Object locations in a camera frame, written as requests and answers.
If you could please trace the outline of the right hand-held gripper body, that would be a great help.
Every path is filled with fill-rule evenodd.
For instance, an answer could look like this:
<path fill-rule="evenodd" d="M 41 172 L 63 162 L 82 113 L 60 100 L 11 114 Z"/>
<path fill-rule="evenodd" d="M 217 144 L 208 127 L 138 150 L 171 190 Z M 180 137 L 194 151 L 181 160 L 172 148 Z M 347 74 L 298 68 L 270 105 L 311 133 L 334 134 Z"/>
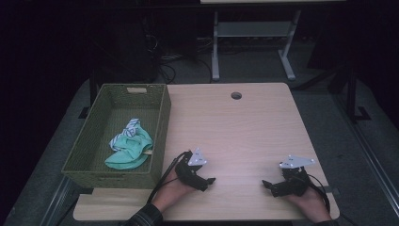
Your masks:
<path fill-rule="evenodd" d="M 284 161 L 279 163 L 282 171 L 283 182 L 277 183 L 278 190 L 282 193 L 281 197 L 287 195 L 302 196 L 310 186 L 311 179 L 305 170 L 306 166 L 313 165 L 313 158 L 305 158 L 289 155 Z"/>

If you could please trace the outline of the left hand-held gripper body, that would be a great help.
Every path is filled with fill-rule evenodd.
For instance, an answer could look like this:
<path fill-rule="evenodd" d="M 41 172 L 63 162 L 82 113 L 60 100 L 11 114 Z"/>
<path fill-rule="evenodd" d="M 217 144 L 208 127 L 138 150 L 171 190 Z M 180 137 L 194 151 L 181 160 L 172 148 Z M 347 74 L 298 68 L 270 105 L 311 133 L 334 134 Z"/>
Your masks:
<path fill-rule="evenodd" d="M 201 150 L 197 148 L 194 152 L 188 151 L 184 153 L 184 157 L 175 167 L 178 179 L 185 185 L 191 186 L 199 190 L 204 185 L 204 178 L 197 175 L 197 171 L 207 163 Z"/>

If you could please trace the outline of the teal cloth garment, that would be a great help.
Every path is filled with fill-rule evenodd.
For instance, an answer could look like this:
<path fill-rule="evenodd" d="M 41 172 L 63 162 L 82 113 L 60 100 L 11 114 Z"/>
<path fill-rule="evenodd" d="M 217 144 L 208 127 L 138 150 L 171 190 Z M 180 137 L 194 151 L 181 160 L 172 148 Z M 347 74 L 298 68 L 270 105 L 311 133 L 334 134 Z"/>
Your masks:
<path fill-rule="evenodd" d="M 133 170 L 140 167 L 149 157 L 146 151 L 153 147 L 149 133 L 142 128 L 140 119 L 132 118 L 110 141 L 114 152 L 104 163 L 114 170 Z"/>

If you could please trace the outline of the green woven basket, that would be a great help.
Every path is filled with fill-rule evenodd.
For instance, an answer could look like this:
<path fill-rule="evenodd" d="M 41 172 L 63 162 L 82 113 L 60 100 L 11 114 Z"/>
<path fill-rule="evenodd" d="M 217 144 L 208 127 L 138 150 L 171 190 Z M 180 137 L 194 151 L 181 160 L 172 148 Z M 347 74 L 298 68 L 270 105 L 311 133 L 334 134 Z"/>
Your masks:
<path fill-rule="evenodd" d="M 104 84 L 88 112 L 62 172 L 82 187 L 151 189 L 163 171 L 171 101 L 163 84 Z M 109 141 L 130 119 L 153 140 L 152 154 L 136 169 L 111 169 Z"/>

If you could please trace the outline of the person's left hand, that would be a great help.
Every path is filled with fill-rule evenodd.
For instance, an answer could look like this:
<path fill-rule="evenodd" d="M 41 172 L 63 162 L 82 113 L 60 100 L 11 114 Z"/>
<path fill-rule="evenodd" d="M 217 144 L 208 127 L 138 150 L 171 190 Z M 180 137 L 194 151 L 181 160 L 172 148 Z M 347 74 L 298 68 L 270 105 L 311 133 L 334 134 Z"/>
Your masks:
<path fill-rule="evenodd" d="M 169 175 L 166 182 L 155 194 L 152 204 L 163 213 L 193 191 L 195 191 L 195 188 L 185 185 L 176 176 Z"/>

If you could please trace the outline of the person's right hand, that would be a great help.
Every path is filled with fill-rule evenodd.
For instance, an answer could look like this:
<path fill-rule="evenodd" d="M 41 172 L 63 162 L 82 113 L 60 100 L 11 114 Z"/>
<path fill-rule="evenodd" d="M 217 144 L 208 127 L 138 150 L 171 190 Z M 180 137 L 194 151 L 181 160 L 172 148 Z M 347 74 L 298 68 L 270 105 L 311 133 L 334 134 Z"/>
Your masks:
<path fill-rule="evenodd" d="M 331 220 L 321 195 L 313 188 L 308 188 L 302 196 L 287 195 L 284 200 L 299 208 L 300 212 L 312 223 Z"/>

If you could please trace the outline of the dark tape strip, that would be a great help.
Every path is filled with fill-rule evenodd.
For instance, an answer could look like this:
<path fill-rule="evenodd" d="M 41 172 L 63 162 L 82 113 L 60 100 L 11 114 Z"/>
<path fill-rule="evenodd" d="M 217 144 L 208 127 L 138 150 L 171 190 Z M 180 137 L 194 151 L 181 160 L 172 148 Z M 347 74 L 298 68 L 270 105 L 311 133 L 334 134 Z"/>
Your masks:
<path fill-rule="evenodd" d="M 341 192 L 337 187 L 332 187 L 332 186 L 318 186 L 318 188 L 321 191 L 324 191 L 325 193 L 332 193 L 333 195 L 340 195 Z"/>

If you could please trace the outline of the black metal stand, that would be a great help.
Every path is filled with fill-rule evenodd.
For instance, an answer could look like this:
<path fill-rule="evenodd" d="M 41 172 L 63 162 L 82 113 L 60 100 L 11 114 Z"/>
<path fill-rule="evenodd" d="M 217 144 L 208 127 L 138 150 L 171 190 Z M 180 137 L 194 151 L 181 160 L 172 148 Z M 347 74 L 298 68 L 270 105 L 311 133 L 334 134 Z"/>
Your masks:
<path fill-rule="evenodd" d="M 363 106 L 356 105 L 357 97 L 357 75 L 353 68 L 348 64 L 340 64 L 315 76 L 311 80 L 291 88 L 291 90 L 305 90 L 318 84 L 319 82 L 330 78 L 331 81 L 327 86 L 330 94 L 338 95 L 346 89 L 345 113 L 349 120 L 353 123 L 358 121 L 369 121 L 370 115 Z"/>

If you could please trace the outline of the metal floor rail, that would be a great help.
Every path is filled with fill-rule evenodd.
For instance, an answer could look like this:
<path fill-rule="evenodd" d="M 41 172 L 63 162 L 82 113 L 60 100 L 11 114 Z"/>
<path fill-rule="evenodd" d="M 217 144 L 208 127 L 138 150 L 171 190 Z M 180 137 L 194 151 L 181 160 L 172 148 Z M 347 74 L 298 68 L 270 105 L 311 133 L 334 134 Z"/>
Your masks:
<path fill-rule="evenodd" d="M 61 178 L 61 181 L 56 188 L 55 194 L 48 205 L 40 226 L 55 226 L 57 216 L 61 210 L 62 204 L 67 198 L 68 192 L 71 188 L 72 180 L 66 176 Z"/>
<path fill-rule="evenodd" d="M 396 189 L 395 185 L 392 183 L 391 178 L 387 174 L 387 172 L 383 169 L 380 161 L 377 159 L 374 150 L 371 144 L 367 141 L 365 135 L 361 131 L 359 124 L 356 120 L 352 120 L 348 114 L 346 113 L 346 107 L 344 100 L 337 96 L 333 95 L 332 99 L 335 105 L 340 110 L 346 124 L 349 129 L 353 133 L 361 147 L 362 153 L 364 155 L 365 161 L 369 165 L 373 175 L 375 176 L 379 186 L 384 192 L 389 204 L 395 215 L 399 218 L 399 191 Z"/>

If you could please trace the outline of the white metal frame desk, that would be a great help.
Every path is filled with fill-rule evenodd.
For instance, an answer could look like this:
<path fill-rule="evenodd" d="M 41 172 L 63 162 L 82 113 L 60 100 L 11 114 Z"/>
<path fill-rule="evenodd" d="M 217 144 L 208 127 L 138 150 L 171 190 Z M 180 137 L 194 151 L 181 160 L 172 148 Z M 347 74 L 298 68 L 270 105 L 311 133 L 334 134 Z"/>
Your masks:
<path fill-rule="evenodd" d="M 220 79 L 218 40 L 220 38 L 285 38 L 285 45 L 278 49 L 279 60 L 289 81 L 295 81 L 288 55 L 295 37 L 299 19 L 305 7 L 312 5 L 337 4 L 345 0 L 199 0 L 203 7 L 215 7 L 212 50 L 213 81 Z M 293 16 L 286 21 L 222 22 L 219 13 L 222 9 L 292 10 Z"/>

